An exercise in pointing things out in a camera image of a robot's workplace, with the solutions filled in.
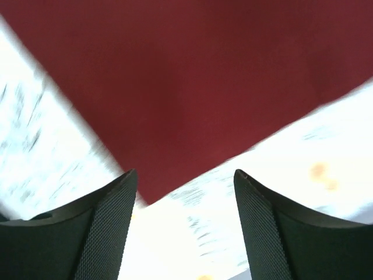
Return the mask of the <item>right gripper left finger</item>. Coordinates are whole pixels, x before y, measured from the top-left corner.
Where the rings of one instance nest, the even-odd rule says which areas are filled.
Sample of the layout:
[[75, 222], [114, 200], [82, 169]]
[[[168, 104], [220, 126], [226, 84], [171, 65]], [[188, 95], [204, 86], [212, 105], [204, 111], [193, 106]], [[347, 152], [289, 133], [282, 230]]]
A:
[[137, 182], [130, 170], [31, 220], [1, 216], [1, 279], [117, 280]]

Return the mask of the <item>dark maroon t shirt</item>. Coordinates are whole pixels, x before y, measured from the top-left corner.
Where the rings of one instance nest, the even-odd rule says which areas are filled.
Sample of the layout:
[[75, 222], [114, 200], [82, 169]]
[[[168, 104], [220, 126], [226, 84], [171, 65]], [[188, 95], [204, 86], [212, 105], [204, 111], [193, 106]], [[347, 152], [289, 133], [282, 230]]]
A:
[[372, 2], [2, 1], [152, 204], [372, 76]]

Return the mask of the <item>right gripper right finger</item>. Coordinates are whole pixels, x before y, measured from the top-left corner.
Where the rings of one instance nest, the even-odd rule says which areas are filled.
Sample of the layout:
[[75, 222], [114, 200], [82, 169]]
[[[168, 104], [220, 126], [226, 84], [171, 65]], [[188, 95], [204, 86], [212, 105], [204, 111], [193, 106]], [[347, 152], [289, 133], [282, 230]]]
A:
[[234, 189], [252, 279], [372, 279], [372, 225], [305, 207], [242, 170]]

